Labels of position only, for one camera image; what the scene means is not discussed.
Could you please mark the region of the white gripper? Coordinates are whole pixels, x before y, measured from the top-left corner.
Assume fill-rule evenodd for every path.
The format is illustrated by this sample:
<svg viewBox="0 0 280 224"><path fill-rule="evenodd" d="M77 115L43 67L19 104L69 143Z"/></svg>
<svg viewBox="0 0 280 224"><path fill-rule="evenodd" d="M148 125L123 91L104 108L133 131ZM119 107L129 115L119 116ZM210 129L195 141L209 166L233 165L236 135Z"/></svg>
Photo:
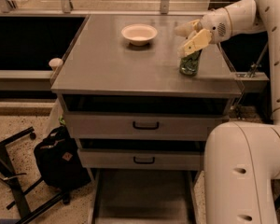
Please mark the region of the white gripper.
<svg viewBox="0 0 280 224"><path fill-rule="evenodd" d="M210 43L217 44L231 37L229 13L226 8L212 10L201 20L189 21L176 26L175 34L183 37L190 35L177 50L180 58L187 57L206 48Z"/></svg>

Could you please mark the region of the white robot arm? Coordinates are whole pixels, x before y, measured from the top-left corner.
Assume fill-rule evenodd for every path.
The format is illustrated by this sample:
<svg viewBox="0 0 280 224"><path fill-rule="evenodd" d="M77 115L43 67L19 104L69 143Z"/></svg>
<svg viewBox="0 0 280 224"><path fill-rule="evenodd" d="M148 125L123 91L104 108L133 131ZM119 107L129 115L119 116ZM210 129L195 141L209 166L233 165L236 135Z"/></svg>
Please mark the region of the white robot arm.
<svg viewBox="0 0 280 224"><path fill-rule="evenodd" d="M241 0L175 28L187 57L238 34L268 35L273 123L227 122L204 152L207 224L278 224L271 181L280 179L280 0Z"/></svg>

